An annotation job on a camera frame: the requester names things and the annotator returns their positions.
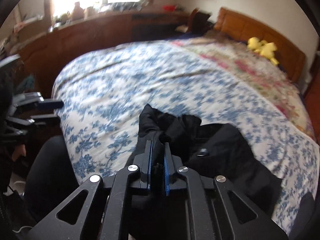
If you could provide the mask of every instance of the triangular cutout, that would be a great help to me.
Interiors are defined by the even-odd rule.
[[[257,218],[257,215],[252,209],[249,208],[233,191],[228,191],[228,196],[241,225]]]
[[[78,195],[76,195],[63,209],[58,212],[58,219],[65,221],[70,225],[74,225],[78,220],[88,193],[89,192],[87,190],[82,190]]]

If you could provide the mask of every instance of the floral quilt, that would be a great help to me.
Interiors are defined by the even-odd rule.
[[[276,71],[255,55],[195,41],[124,44],[78,57],[57,77],[52,97],[65,103],[56,113],[79,183],[124,167],[149,103],[176,116],[196,115],[202,124],[237,126],[255,157],[283,179],[272,219],[289,233],[301,198],[316,194],[319,147],[302,121],[308,115],[296,90]],[[271,83],[262,82],[263,73]]]

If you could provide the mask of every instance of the wooden headboard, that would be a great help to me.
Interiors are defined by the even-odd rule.
[[[230,11],[223,7],[220,8],[214,28],[228,34],[237,41],[247,41],[252,37],[258,37],[267,42],[274,42],[278,48],[275,52],[276,59],[287,71],[288,78],[293,82],[298,81],[306,55],[274,29],[249,16]]]

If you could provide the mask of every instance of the silver screw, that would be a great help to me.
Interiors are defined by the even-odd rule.
[[[222,175],[219,175],[219,176],[216,177],[216,180],[217,180],[217,182],[225,182],[226,181],[226,177],[222,176]]]
[[[100,180],[100,176],[99,175],[92,175],[90,177],[90,181],[95,183],[95,182],[98,182]]]
[[[197,154],[198,157],[203,157],[209,155],[208,149],[200,149]]]
[[[186,173],[188,171],[188,168],[186,166],[181,166],[178,168],[178,171],[181,173]]]
[[[129,171],[136,171],[138,169],[138,166],[137,165],[130,165],[129,167],[128,167],[128,170]]]

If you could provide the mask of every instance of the plush toy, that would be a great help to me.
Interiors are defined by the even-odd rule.
[[[277,47],[273,42],[267,43],[261,48],[260,55],[263,57],[266,57],[268,60],[271,61],[273,65],[276,66],[279,64],[279,62],[275,59],[274,51],[276,50],[277,50]]]
[[[279,64],[279,62],[275,59],[274,51],[277,50],[277,47],[273,42],[268,43],[265,40],[259,41],[257,37],[253,37],[248,40],[247,47],[256,53],[259,53],[261,56],[269,59],[273,65],[276,66]]]
[[[257,37],[253,37],[253,38],[249,39],[247,47],[251,50],[259,49],[261,47],[259,39]]]

